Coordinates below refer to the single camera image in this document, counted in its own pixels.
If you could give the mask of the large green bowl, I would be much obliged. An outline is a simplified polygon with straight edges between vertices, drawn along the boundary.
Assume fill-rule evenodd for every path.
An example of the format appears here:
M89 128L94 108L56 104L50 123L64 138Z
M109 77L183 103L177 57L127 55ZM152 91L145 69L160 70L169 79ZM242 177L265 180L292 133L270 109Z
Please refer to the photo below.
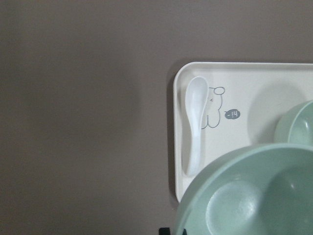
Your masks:
M206 166L182 197L176 235L310 235L313 149L262 144Z

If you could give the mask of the cream serving tray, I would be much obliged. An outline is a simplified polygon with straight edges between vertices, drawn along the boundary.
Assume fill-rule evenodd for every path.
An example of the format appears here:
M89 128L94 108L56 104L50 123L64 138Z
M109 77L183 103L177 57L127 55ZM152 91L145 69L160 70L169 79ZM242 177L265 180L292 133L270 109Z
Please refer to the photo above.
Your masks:
M195 77L208 83L202 120L200 168L235 149L273 142L281 116L313 98L312 64L192 62L173 83L175 192L181 200L192 181L184 173L190 146L185 91Z

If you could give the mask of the white ceramic soup spoon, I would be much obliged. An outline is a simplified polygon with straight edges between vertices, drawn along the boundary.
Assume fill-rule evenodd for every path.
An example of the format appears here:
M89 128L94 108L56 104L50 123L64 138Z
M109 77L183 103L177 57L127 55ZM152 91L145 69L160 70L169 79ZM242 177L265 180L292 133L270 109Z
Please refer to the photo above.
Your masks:
M186 175L198 173L201 160L201 124L208 98L208 84L203 77L194 77L185 93L185 108L190 126L190 154Z

